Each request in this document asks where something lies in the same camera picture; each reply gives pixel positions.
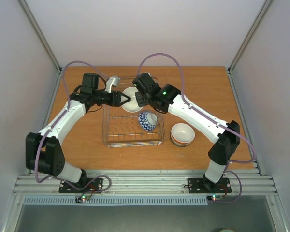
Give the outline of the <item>plain white bowl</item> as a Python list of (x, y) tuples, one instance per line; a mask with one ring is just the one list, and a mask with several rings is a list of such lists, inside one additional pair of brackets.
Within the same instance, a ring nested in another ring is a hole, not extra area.
[(129, 87), (129, 88), (126, 88), (122, 92), (124, 95), (130, 97), (130, 101), (121, 106), (125, 111), (129, 113), (137, 113), (142, 110), (142, 107), (138, 106), (138, 103), (135, 97), (135, 93), (137, 91), (138, 90), (136, 87)]

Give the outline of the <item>blue patterned bowl red inside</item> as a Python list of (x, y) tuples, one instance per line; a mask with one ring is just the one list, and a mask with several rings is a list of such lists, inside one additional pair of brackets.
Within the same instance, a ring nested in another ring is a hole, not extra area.
[(158, 117), (151, 111), (142, 111), (138, 114), (138, 122), (143, 130), (151, 132), (157, 125)]

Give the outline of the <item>chrome wire dish rack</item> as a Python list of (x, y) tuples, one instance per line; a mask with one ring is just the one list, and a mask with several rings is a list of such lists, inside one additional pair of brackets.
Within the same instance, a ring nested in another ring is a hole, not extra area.
[(150, 106), (140, 112), (151, 111), (157, 116), (156, 127), (145, 131), (138, 122), (139, 113), (126, 112), (122, 107), (103, 107), (102, 141), (107, 147), (160, 145), (165, 139), (163, 115)]

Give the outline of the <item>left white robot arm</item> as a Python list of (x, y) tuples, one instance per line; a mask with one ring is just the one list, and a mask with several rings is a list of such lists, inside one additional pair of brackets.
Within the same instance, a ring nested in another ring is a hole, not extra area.
[(96, 73), (85, 73), (82, 83), (68, 95), (60, 113), (38, 133), (30, 132), (25, 139), (25, 165), (36, 174), (43, 173), (71, 182), (76, 192), (87, 189), (88, 181), (84, 171), (69, 164), (61, 145), (75, 123), (89, 112), (94, 105), (121, 107), (131, 98), (120, 91), (114, 91), (120, 78), (113, 76), (104, 80), (105, 88), (99, 89), (102, 77)]

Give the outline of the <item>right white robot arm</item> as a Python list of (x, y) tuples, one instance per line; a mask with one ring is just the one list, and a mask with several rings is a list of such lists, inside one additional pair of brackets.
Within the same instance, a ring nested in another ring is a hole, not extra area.
[(191, 102), (176, 87), (166, 84), (160, 87), (148, 73), (137, 76), (133, 81), (139, 106), (149, 105), (160, 113), (170, 113), (186, 121), (201, 132), (210, 142), (208, 152), (209, 166), (202, 177), (205, 191), (210, 193), (221, 185), (221, 179), (228, 161), (239, 146), (240, 126), (236, 121), (230, 123), (214, 119), (214, 116)]

